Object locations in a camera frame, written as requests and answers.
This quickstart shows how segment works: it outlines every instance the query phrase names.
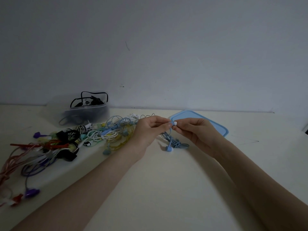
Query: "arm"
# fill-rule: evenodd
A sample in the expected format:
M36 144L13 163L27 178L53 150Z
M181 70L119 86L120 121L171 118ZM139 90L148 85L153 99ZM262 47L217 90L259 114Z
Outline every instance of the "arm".
M83 178L46 202L12 231L83 230L125 173L140 160L146 148L170 120L152 116L139 120L132 138Z
M208 120L178 120L173 129L221 164L269 230L308 230L308 206L226 140Z

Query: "person's left hand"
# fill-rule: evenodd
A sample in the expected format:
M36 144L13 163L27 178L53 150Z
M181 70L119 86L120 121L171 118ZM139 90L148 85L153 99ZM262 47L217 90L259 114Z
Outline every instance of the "person's left hand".
M132 138L129 140L143 157L146 148L154 141L156 136L172 127L171 120L160 116L151 116L139 119Z

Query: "person's right hand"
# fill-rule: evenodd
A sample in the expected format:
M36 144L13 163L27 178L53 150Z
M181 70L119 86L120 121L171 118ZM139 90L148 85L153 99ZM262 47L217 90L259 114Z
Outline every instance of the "person's right hand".
M228 142L206 119L185 118L176 122L177 126L173 126L172 129L191 140L211 157L215 157Z

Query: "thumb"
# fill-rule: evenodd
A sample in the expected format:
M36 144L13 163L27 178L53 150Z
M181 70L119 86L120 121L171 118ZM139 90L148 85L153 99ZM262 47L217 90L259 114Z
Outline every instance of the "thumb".
M182 129L182 130L190 131L190 132L193 132L193 133L196 133L196 131L197 131L197 126L192 125L190 123L178 122L176 126L180 129Z
M169 130L172 127L172 123L167 122L165 124L160 125L159 127L153 128L155 130L155 134L159 135L167 130Z

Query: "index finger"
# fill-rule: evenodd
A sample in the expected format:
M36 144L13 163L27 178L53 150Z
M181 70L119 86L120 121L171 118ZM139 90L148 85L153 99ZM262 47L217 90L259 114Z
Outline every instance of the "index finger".
M171 120L168 118L163 118L160 116L151 116L151 117L146 117L144 118L149 124L150 123L167 123L170 122Z
M176 120L176 121L180 122L180 123L189 123L189 124L198 126L198 125L202 125L204 120L205 119L203 119L203 118L184 118L184 119L179 119L179 120Z

